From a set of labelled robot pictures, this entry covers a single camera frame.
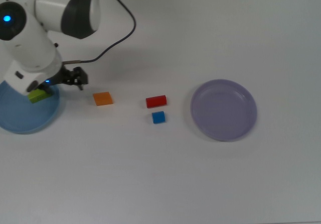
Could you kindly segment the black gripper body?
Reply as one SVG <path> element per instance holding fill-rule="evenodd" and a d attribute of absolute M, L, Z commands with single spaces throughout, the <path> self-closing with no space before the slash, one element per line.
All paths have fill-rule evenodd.
<path fill-rule="evenodd" d="M 52 77 L 46 80 L 46 85 L 57 85 L 57 84 L 66 84 L 71 83 L 71 71 L 66 67 L 61 67 L 60 70 Z"/>

